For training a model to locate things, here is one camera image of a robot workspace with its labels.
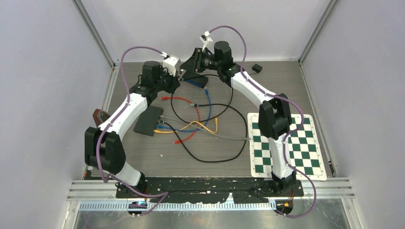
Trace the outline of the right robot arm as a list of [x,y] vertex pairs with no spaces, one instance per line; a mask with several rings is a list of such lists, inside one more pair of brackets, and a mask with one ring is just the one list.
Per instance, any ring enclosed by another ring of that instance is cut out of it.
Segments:
[[195,48],[180,69],[191,73],[216,71],[222,82],[246,96],[258,109],[260,133],[268,139],[272,156],[271,191],[286,195],[296,183],[296,172],[290,165],[288,138],[292,124],[288,98],[275,94],[260,85],[233,60],[232,50],[226,41],[214,44],[214,52]]

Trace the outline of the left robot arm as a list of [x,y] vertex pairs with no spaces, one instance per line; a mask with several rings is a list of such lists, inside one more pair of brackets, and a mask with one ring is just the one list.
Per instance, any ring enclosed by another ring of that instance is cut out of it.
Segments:
[[122,139],[132,123],[157,98],[158,92],[173,93],[179,86],[180,60],[175,57],[163,63],[146,61],[138,82],[129,89],[129,98],[99,127],[85,131],[85,164],[108,172],[128,184],[134,197],[146,193],[145,175],[126,162]]

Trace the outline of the plain black network switch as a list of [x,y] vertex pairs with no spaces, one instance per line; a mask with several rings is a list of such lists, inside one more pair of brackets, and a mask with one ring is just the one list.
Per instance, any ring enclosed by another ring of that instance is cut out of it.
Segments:
[[151,105],[140,114],[133,131],[138,134],[153,136],[162,113],[162,108]]

